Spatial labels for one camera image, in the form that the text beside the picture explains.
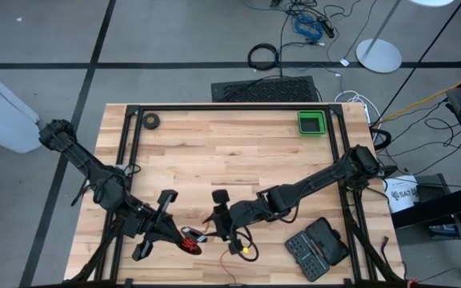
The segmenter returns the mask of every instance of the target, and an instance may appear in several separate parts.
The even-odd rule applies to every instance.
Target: open black case
[[[341,235],[332,229],[326,218],[316,220],[287,240],[285,245],[311,282],[350,254],[348,247],[341,241]]]

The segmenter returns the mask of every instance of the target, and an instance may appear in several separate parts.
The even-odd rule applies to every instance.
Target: white bucket
[[[18,153],[40,147],[38,116],[0,83],[0,145]]]

